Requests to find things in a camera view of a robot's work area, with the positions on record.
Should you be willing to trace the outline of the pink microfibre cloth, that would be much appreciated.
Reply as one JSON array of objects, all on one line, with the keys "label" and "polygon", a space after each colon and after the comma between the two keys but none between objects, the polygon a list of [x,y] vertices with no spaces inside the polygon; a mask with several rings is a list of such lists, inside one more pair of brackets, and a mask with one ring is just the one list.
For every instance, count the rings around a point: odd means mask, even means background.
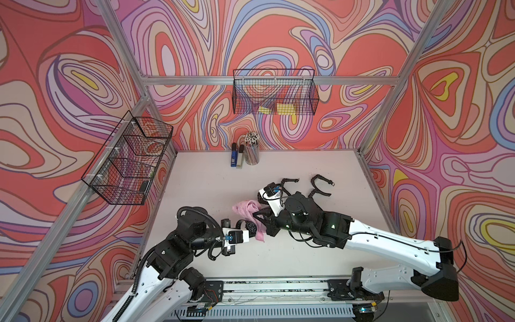
[{"label": "pink microfibre cloth", "polygon": [[260,221],[253,217],[253,214],[259,211],[261,208],[262,205],[257,200],[247,200],[235,204],[232,207],[232,210],[241,218],[253,222],[257,227],[255,239],[259,242],[264,242],[266,227]]}]

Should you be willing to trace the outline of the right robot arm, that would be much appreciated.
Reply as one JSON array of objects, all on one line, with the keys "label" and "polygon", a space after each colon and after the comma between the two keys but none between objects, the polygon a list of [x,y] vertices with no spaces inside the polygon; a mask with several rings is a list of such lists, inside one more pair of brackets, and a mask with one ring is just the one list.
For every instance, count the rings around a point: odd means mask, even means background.
[{"label": "right robot arm", "polygon": [[369,252],[396,263],[382,269],[354,268],[351,292],[378,294],[393,290],[420,290],[447,302],[459,300],[457,247],[446,237],[417,240],[364,224],[343,213],[323,210],[312,197],[297,192],[283,195],[278,189],[262,189],[258,201],[264,209],[253,217],[274,237],[285,230],[298,234],[299,242],[318,248]]}]

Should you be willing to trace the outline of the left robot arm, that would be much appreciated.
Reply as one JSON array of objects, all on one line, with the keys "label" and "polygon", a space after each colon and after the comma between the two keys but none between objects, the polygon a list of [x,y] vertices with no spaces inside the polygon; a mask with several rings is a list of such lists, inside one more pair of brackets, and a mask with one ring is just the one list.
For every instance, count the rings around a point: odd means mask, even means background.
[{"label": "left robot arm", "polygon": [[256,235],[256,225],[244,219],[235,225],[229,219],[217,221],[202,207],[181,207],[176,218],[176,229],[143,255],[132,287],[104,321],[165,321],[187,303],[206,315],[221,302],[223,282],[207,281],[191,264],[202,254],[216,260],[216,249],[234,255],[236,245]]}]

